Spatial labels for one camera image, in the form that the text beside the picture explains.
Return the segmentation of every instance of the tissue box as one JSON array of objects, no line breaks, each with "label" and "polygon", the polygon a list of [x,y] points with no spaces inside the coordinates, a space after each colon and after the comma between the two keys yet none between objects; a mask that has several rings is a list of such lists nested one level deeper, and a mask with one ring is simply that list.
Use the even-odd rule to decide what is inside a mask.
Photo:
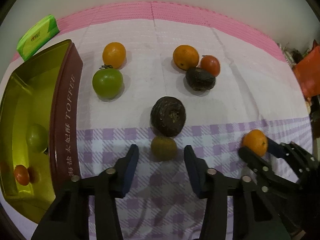
[{"label": "tissue box", "polygon": [[18,42],[17,51],[24,61],[34,55],[38,49],[59,33],[56,19],[49,14],[31,27]]}]

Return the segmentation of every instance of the orange fruit in tin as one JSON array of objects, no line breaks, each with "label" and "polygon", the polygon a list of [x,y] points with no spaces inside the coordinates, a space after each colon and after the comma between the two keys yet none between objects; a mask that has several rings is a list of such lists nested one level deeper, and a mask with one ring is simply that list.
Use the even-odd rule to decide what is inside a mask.
[{"label": "orange fruit in tin", "polygon": [[244,136],[242,146],[248,147],[256,155],[262,157],[267,152],[268,139],[263,132],[255,129]]}]

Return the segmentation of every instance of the table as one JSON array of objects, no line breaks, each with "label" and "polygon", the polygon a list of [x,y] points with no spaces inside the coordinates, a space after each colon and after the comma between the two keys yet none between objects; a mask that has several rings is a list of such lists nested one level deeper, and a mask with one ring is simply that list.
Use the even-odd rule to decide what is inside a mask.
[{"label": "table", "polygon": [[[42,49],[71,39],[84,62],[78,109],[77,140],[82,177],[99,174],[122,157],[132,143],[140,158],[126,198],[117,200],[125,239],[194,239],[199,236],[205,201],[192,192],[182,150],[190,144],[198,157],[224,175],[239,178],[248,170],[237,149],[242,136],[261,129],[276,142],[294,141],[312,152],[310,121],[300,87],[276,43],[263,33],[226,16],[187,5],[162,2],[112,4],[58,20],[60,34]],[[120,71],[121,96],[103,102],[92,89],[106,44],[127,50]],[[181,44],[221,64],[216,86],[196,93],[184,72],[172,63]],[[21,61],[14,58],[10,69]],[[156,162],[150,153],[154,134],[150,111],[162,96],[182,101],[187,120],[175,138],[179,154]],[[282,161],[266,156],[278,175],[296,180]],[[89,230],[95,238],[93,202]],[[227,239],[232,239],[232,199]]]}]

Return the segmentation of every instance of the cherry tomato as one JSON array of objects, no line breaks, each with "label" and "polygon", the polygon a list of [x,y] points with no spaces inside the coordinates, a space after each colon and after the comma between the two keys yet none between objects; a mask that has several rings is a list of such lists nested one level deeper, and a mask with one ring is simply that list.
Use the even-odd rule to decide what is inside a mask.
[{"label": "cherry tomato", "polygon": [[200,68],[203,68],[215,77],[220,74],[220,62],[216,57],[211,55],[204,56],[201,59]]},{"label": "cherry tomato", "polygon": [[16,166],[16,168],[14,169],[14,178],[19,184],[23,186],[28,185],[30,182],[29,172],[23,165]]},{"label": "cherry tomato", "polygon": [[92,87],[101,98],[114,98],[121,90],[123,77],[119,70],[105,66],[92,78]]},{"label": "cherry tomato", "polygon": [[48,132],[37,123],[28,128],[26,140],[30,149],[36,153],[43,153],[48,148]]}]

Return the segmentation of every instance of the orange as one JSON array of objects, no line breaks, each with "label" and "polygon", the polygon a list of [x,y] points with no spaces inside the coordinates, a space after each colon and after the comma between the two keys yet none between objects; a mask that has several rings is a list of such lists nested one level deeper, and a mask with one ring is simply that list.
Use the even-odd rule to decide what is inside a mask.
[{"label": "orange", "polygon": [[255,129],[244,136],[242,146],[247,146],[255,154],[262,157],[268,149],[268,140],[263,132]]},{"label": "orange", "polygon": [[119,42],[112,42],[104,48],[102,60],[105,65],[111,65],[113,68],[118,68],[123,64],[125,56],[125,47]]},{"label": "orange", "polygon": [[173,62],[178,68],[188,70],[199,63],[199,54],[194,47],[180,45],[173,52]]},{"label": "orange", "polygon": [[215,77],[220,74],[220,62],[216,57],[211,55],[206,55],[201,59],[200,68],[203,68]]}]

